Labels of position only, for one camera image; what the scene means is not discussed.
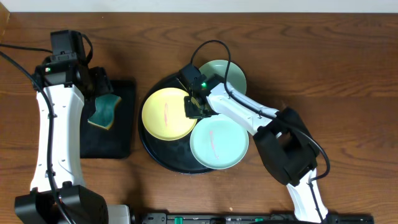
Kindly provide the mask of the green yellow sponge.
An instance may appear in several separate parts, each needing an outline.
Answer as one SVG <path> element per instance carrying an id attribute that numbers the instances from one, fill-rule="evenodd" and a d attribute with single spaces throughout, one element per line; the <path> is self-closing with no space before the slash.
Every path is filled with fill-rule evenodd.
<path id="1" fill-rule="evenodd" d="M 109 130 L 115 119 L 115 111 L 121 97 L 107 94 L 95 99 L 95 112 L 88 118 L 88 122 L 94 126 Z"/>

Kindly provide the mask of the yellow plate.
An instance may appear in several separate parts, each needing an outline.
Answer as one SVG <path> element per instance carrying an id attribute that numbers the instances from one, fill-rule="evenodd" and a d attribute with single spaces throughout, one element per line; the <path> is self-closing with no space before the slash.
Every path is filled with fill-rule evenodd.
<path id="1" fill-rule="evenodd" d="M 186 96 L 188 93 L 179 88 L 163 88 L 151 94 L 141 112 L 145 129 L 164 141 L 175 141 L 189 134 L 197 120 L 185 115 Z"/>

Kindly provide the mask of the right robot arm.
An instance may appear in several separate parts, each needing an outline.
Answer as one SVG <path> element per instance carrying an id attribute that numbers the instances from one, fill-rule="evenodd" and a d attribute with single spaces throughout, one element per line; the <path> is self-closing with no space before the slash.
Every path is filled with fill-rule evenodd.
<path id="1" fill-rule="evenodd" d="M 238 123 L 252 136 L 268 173 L 287 187 L 294 203 L 294 215 L 300 222 L 325 223 L 328 209 L 320 197 L 317 157 L 326 165 L 330 160 L 324 149 L 310 135 L 301 117 L 291 108 L 279 111 L 261 105 L 240 92 L 222 77 L 207 80 L 204 75 L 180 77 L 190 98 L 185 100 L 189 118 L 207 118 L 222 114 Z"/>

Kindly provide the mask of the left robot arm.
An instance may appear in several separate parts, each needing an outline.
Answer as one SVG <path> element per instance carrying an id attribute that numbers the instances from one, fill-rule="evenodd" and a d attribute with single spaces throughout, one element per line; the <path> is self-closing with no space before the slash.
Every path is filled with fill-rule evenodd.
<path id="1" fill-rule="evenodd" d="M 85 186 L 80 122 L 86 100 L 111 93 L 101 67 L 76 54 L 53 55 L 28 76 L 40 110 L 39 152 L 30 192 L 15 199 L 23 223 L 108 223 L 105 199 Z"/>

